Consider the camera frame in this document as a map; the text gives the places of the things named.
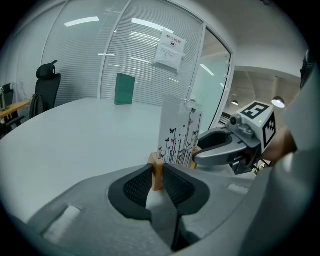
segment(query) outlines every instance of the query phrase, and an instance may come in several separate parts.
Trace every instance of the paper sign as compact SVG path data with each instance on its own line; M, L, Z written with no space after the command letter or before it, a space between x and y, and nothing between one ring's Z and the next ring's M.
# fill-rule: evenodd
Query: paper sign
M118 73L115 83L114 104L132 104L136 78L130 75Z
M186 40L163 30L155 53L154 63L160 63L178 70L184 57Z

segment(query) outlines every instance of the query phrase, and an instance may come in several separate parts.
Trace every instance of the green book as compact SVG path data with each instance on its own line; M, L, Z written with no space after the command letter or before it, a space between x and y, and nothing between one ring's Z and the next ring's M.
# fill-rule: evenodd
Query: green book
M118 73L115 83L114 104L132 104L136 78L130 75Z

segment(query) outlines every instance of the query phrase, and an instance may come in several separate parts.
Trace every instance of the wooden stand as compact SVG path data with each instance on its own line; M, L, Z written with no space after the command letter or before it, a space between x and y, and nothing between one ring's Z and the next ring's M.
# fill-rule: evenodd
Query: wooden stand
M195 153L199 152L201 148L197 147ZM148 164L152 164L152 190L159 191L164 189L164 184L162 182L162 175L165 162L162 159L159 159L157 153L151 153ZM196 169L197 164L191 160L188 168Z

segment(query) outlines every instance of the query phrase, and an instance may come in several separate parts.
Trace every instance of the office chair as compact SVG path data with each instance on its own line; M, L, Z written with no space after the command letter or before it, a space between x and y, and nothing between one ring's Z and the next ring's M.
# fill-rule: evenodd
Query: office chair
M5 103L7 106L9 106L13 103L14 90L10 88L10 83L4 85L2 88L3 88ZM19 116L17 111L11 113L9 116L5 116L4 117L5 128L2 129L1 133L7 134L10 131L12 131L12 125L16 125L17 127L20 126L22 124L21 120L24 118L25 116L24 115Z
M58 89L61 81L61 74L56 74L55 60L52 63L44 64L36 71L38 81L35 85L35 95L31 102L29 119L51 110L55 107Z

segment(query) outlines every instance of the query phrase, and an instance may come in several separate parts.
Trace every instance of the desk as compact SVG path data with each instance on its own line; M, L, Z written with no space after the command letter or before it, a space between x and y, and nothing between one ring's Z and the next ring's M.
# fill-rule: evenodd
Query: desk
M146 164L157 151L160 119L160 106L96 98L35 116L0 141L4 206L26 222L84 179Z
M18 102L18 103L14 103L14 104L9 105L8 109L6 109L3 112L0 111L0 119L6 117L7 115L9 115L19 109L22 109L23 107L28 105L29 102L30 102L29 100L26 100L26 101L22 101L22 102Z

